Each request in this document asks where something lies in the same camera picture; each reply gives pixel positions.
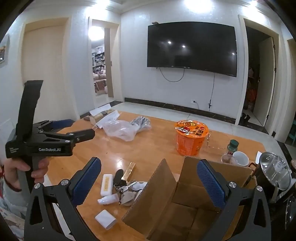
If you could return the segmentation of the person's left forearm sleeve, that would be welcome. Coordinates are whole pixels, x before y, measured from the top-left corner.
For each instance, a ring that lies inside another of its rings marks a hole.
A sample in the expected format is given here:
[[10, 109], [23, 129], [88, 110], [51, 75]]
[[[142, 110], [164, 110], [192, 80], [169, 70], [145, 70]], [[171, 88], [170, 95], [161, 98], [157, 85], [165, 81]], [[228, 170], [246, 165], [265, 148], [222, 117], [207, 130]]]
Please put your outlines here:
[[24, 240], [27, 205], [22, 192], [15, 191], [8, 185], [1, 167], [1, 215], [18, 240]]

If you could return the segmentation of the person's left hand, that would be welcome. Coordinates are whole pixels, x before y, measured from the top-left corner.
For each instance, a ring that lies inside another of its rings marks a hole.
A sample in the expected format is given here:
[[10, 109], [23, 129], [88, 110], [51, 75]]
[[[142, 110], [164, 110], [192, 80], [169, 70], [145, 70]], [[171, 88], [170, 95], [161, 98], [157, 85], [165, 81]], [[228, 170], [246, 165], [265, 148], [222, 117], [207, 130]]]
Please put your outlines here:
[[[17, 190], [21, 190], [18, 171], [27, 172], [30, 166], [21, 159], [6, 159], [3, 161], [6, 182]], [[31, 173], [35, 183], [43, 183], [48, 172], [49, 159], [44, 158], [38, 164], [38, 169]]]

